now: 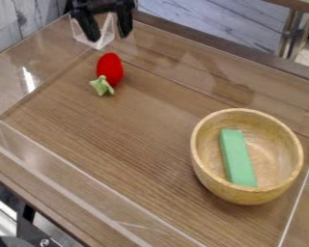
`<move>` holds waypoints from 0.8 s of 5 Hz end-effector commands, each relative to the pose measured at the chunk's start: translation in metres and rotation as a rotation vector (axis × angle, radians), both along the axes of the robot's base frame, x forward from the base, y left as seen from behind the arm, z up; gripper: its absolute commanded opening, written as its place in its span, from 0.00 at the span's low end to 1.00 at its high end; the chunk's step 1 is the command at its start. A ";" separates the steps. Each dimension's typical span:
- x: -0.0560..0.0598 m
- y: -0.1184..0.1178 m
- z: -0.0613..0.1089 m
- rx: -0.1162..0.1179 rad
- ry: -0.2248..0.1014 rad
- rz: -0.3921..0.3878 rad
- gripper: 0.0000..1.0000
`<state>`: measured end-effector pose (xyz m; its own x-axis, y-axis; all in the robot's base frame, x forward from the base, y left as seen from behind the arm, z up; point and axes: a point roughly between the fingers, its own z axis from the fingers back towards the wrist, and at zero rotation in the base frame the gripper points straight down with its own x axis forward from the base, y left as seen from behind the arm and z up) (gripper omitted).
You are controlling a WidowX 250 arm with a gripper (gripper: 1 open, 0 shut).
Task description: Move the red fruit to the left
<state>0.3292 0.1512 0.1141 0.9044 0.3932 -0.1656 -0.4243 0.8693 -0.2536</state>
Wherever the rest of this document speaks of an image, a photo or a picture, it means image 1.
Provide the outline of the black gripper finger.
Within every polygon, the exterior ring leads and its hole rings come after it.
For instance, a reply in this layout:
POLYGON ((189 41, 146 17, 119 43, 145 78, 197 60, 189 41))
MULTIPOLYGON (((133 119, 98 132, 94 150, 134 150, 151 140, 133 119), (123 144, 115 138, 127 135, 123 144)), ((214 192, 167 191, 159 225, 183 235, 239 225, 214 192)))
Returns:
POLYGON ((99 30, 94 16, 86 10, 74 10, 71 17, 75 19, 87 40, 91 42, 98 41, 99 30))
POLYGON ((117 27, 119 37, 123 39, 133 30, 133 12, 126 9, 115 11, 117 14, 117 27))

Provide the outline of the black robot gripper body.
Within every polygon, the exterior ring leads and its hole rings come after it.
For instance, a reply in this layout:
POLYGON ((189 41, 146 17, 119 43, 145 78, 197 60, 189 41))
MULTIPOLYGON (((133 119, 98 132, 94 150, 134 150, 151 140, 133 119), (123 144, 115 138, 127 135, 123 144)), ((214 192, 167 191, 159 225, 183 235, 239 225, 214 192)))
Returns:
POLYGON ((86 10, 93 14, 115 12, 119 5, 134 8, 135 0, 67 0, 69 10, 86 10))

